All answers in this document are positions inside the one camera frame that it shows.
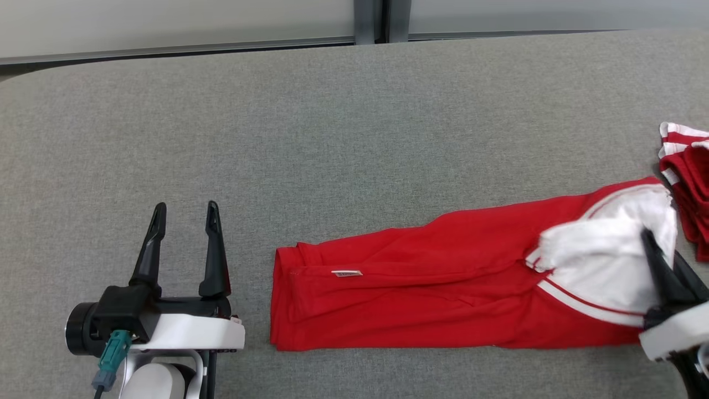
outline red garment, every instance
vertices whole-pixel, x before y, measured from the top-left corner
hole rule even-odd
[[[642,313],[576,297],[525,259],[534,257],[544,230],[592,218],[621,190],[659,184],[649,177],[587,195],[452,212],[421,227],[279,248],[271,343],[283,351],[635,343]],[[579,311],[585,307],[631,322],[594,318]]]
[[[684,235],[697,244],[697,260],[709,262],[709,133],[664,122],[660,136],[660,170],[672,185]]]

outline red pants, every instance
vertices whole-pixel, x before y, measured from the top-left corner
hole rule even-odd
[[[421,227],[279,248],[271,343],[304,351],[637,342],[638,328],[589,317],[538,287],[548,272],[537,273],[525,257],[542,231],[579,219],[618,190],[657,183],[651,177],[588,195],[452,212]],[[333,273],[342,270],[358,273]]]

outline gray fabric surface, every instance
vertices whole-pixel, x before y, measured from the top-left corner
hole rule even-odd
[[[0,396],[88,398],[96,359],[66,350],[69,311],[127,282],[159,201],[160,283],[196,294],[216,200],[247,328],[246,350],[219,358],[219,398],[682,398],[673,368],[637,346],[278,353],[272,261],[297,241],[651,175],[661,121],[709,129],[708,65],[707,33],[638,31],[123,60],[3,82]]]

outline red and white clothing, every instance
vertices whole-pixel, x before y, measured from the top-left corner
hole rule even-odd
[[[303,351],[637,342],[642,315],[657,304],[640,232],[650,228],[674,254],[670,204],[649,177],[279,248],[271,343]]]
[[[660,171],[672,185],[687,239],[697,260],[709,262],[709,133],[663,122]]]

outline white label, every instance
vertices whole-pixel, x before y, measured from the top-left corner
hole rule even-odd
[[[362,275],[362,272],[359,270],[333,270],[333,273],[337,277],[352,277],[354,275]]]

